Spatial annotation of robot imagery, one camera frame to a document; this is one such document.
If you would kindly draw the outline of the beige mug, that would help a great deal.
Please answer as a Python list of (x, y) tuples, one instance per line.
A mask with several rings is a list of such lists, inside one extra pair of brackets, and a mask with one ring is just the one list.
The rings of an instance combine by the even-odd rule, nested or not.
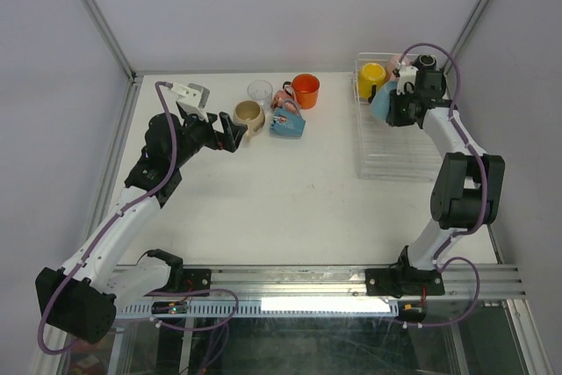
[(258, 134), (265, 124), (265, 114), (262, 107), (255, 101), (240, 102), (234, 108), (234, 122), (247, 127), (246, 140)]

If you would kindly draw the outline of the white light-blue mug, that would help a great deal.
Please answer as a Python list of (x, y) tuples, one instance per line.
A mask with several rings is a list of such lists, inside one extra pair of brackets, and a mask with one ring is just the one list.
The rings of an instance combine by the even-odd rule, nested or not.
[(396, 90), (397, 82), (389, 81), (384, 83), (372, 97), (370, 103), (370, 110), (372, 116), (381, 121), (386, 122), (388, 113), (390, 111), (390, 96), (393, 90)]

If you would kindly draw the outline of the black mug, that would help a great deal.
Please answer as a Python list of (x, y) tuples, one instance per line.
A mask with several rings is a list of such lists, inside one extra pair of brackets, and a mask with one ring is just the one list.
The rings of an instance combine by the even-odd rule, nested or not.
[(435, 71), (437, 69), (437, 60), (432, 54), (420, 54), (414, 60), (413, 66), (420, 71)]

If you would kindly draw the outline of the clear plastic cup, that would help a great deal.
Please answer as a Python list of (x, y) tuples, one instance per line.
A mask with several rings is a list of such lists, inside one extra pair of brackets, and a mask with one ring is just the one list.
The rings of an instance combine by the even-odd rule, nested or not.
[(247, 88), (248, 96), (257, 102), (263, 110), (270, 109), (270, 103), (273, 97), (273, 87), (265, 80), (257, 80), (249, 84)]

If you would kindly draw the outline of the yellow mug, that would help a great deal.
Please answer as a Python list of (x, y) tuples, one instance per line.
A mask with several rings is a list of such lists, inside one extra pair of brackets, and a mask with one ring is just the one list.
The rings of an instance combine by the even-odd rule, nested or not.
[(382, 65), (375, 62), (364, 64), (359, 69), (357, 77), (359, 97), (366, 99), (370, 103), (385, 81), (386, 70)]

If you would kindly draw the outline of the blue mug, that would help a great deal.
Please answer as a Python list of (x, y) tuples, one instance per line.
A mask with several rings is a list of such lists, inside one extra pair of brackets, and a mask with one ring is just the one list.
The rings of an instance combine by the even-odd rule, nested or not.
[(306, 127), (306, 121), (302, 117), (298, 104), (286, 99), (280, 107), (277, 107), (272, 114), (270, 123), (270, 134), (290, 139), (302, 137)]

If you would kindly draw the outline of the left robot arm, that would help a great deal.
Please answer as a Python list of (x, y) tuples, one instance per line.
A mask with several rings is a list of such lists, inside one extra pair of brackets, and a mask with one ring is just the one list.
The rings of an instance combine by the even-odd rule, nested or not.
[(137, 299), (151, 292), (179, 292), (184, 261), (161, 249), (149, 250), (130, 270), (114, 269), (181, 183), (181, 167), (202, 148), (235, 152), (247, 130), (225, 112), (155, 115), (111, 213), (60, 269), (44, 268), (37, 276), (41, 327), (51, 325), (94, 344), (108, 333), (117, 312)]

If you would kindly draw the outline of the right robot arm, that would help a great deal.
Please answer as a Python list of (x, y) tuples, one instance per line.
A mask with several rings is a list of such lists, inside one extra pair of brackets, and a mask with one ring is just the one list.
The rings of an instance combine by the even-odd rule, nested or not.
[(488, 154), (467, 132), (457, 107), (444, 96), (441, 71), (401, 65), (394, 73), (387, 124), (417, 125), (433, 141), (442, 164), (430, 195), (431, 219), (390, 266), (382, 286), (395, 298), (442, 295), (439, 258), (461, 238), (494, 222), (505, 161)]

